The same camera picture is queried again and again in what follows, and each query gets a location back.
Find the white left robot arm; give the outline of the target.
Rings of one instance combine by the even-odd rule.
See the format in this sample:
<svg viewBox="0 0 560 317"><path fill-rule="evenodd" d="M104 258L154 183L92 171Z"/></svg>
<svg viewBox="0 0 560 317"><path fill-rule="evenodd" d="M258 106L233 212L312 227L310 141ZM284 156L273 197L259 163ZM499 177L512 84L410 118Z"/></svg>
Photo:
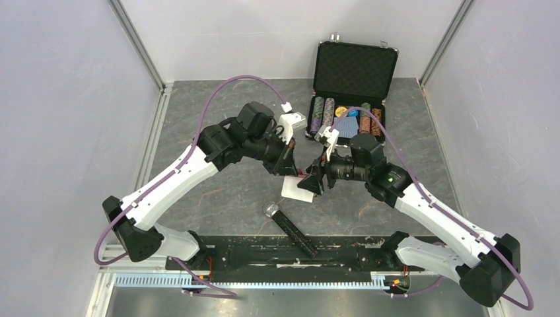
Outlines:
<svg viewBox="0 0 560 317"><path fill-rule="evenodd" d="M306 125L298 113L278 120L259 102L245 104L239 114L209 125L177 161L142 188L121 199L110 196L102 208L132 262L161 255L183 260L192 269L207 262L207 250L193 231L180 232L158 223L181 197L204 180L244 157L262 162L274 176L297 176L294 132Z"/></svg>

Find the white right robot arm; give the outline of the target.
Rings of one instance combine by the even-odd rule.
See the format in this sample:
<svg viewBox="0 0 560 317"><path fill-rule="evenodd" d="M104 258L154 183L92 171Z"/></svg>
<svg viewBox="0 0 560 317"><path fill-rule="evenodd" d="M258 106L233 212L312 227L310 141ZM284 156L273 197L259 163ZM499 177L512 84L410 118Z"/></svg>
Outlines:
<svg viewBox="0 0 560 317"><path fill-rule="evenodd" d="M331 146L307 168L298 188L317 195L324 180L362 181L378 201L408 215L437 236L434 246L405 232L395 232L382 245L382 263L389 269L420 267L455 281L477 303L494 306L520 274L520 243L510 234L496 236L455 212L414 182L404 168L387 161L383 146L370 134L349 143L351 154L339 156Z"/></svg>

